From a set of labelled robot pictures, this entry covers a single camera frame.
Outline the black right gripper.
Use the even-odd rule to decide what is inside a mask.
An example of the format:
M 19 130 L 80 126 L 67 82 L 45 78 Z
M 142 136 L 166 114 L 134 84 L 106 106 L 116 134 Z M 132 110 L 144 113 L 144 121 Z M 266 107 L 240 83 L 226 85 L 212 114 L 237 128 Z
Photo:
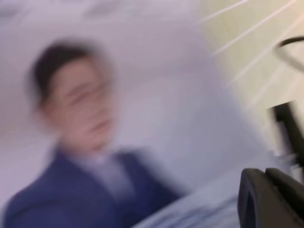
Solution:
M 270 107 L 268 110 L 278 130 L 280 155 L 292 163 L 304 165 L 304 131 L 295 114 L 294 103 L 286 102 Z

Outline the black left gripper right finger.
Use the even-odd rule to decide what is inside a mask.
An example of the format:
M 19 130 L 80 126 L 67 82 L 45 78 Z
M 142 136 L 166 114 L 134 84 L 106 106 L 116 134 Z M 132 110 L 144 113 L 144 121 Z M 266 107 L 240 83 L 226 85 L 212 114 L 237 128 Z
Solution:
M 304 186 L 279 169 L 267 168 L 266 176 L 278 189 L 291 209 L 304 220 Z

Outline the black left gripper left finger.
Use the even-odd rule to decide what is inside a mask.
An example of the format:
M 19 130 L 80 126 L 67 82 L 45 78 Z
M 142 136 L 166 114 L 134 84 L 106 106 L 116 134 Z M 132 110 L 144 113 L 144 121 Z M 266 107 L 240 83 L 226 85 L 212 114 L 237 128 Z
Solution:
M 300 217 L 259 169 L 242 171 L 237 212 L 241 228 L 300 227 Z

